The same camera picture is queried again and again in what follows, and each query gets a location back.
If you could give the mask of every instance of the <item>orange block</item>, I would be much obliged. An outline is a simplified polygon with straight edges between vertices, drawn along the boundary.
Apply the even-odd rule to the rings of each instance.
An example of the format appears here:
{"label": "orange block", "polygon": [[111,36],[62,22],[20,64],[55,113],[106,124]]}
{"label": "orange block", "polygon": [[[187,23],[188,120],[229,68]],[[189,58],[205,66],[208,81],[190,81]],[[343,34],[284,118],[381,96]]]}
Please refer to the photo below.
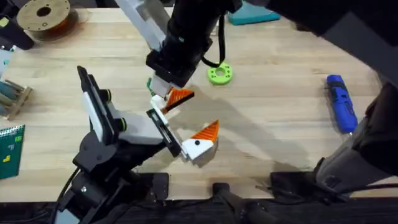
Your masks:
{"label": "orange block", "polygon": [[191,96],[194,94],[195,92],[192,90],[177,90],[175,88],[173,88],[170,96],[169,96],[169,100],[167,101],[166,107],[162,110],[163,114],[166,114],[167,112],[169,112],[172,108],[174,108],[174,105],[179,104],[181,101],[183,101],[185,98]]}
{"label": "orange block", "polygon": [[216,142],[218,136],[218,128],[219,123],[218,120],[211,123],[209,126],[205,127],[200,132],[196,133],[196,135],[192,136],[192,139],[204,139],[211,140],[212,142]]}

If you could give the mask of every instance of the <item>green book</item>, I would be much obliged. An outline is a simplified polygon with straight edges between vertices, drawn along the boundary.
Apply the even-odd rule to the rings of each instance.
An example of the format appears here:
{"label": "green book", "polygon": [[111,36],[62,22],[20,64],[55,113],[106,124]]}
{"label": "green book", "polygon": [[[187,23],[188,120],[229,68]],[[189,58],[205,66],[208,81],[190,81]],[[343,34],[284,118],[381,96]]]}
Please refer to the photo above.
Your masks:
{"label": "green book", "polygon": [[25,125],[0,130],[0,179],[19,173]]}

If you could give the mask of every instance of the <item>filament spool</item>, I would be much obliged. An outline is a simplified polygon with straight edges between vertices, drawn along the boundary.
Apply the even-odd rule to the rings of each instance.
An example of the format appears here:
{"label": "filament spool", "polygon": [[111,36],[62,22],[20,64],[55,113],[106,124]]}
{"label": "filament spool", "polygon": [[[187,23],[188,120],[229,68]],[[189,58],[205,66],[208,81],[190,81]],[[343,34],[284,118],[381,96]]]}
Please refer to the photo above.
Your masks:
{"label": "filament spool", "polygon": [[36,40],[57,40],[70,34],[79,16],[67,0],[31,0],[19,11],[17,22]]}

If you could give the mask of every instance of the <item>teal object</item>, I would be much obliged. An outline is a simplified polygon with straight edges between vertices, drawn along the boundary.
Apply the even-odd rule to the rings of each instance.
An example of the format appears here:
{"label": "teal object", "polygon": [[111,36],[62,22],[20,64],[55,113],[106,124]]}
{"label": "teal object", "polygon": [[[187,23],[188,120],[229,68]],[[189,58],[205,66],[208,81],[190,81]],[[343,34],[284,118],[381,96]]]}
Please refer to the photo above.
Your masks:
{"label": "teal object", "polygon": [[254,6],[246,1],[243,1],[242,7],[235,13],[228,13],[228,20],[234,25],[267,22],[278,19],[280,19],[280,15],[278,13],[261,6]]}

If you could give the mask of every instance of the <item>blue screwdriver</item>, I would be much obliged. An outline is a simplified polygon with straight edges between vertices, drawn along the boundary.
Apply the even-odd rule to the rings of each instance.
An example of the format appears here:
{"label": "blue screwdriver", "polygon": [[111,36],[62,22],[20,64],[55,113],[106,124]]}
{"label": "blue screwdriver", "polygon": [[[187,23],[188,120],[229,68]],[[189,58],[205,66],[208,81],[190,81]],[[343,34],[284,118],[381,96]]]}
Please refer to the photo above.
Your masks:
{"label": "blue screwdriver", "polygon": [[326,79],[337,125],[344,134],[352,134],[358,125],[353,102],[341,76],[329,75]]}

